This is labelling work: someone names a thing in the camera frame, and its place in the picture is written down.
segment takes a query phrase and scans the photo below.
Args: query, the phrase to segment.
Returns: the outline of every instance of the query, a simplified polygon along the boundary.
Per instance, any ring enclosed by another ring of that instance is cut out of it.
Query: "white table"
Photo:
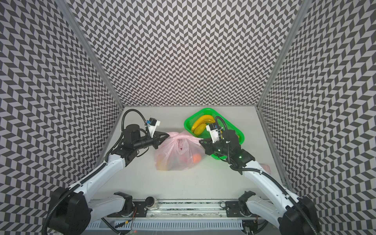
[[[203,107],[141,107],[139,110],[149,119],[153,117],[161,121],[157,128],[162,132],[181,132],[183,123],[192,114]],[[271,175],[280,182],[280,177],[264,132],[262,130],[255,107],[212,107],[229,122],[240,129],[245,141],[242,148],[251,153],[259,163],[270,166]],[[130,112],[125,118],[125,126],[139,124],[143,128],[141,117]],[[117,141],[121,133],[121,122],[116,127],[110,145]],[[139,158],[135,158],[129,166],[114,175],[93,199],[102,199],[121,191],[134,199],[145,199],[154,196],[158,199],[237,199],[244,191],[253,191],[265,198],[265,195],[249,179],[229,168],[228,164],[206,156],[201,162],[189,170],[157,171],[154,165],[154,148]]]

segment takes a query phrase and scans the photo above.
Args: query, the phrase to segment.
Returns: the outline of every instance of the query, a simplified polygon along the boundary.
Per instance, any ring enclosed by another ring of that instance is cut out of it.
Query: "pink plastic bag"
[[[205,156],[200,138],[183,131],[168,132],[170,137],[155,150],[154,161],[157,170],[186,170],[193,167]]]

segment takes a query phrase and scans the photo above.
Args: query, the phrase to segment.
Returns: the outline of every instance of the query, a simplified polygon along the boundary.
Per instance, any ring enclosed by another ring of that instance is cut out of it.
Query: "banana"
[[[214,123],[214,117],[212,115],[203,115],[195,123],[193,124],[191,131],[193,132],[199,125],[203,124],[204,121],[209,123],[209,120],[211,123]]]
[[[206,123],[202,123],[201,125],[199,125],[195,130],[194,130],[194,134],[195,136],[199,136],[201,135],[201,133],[206,129]]]

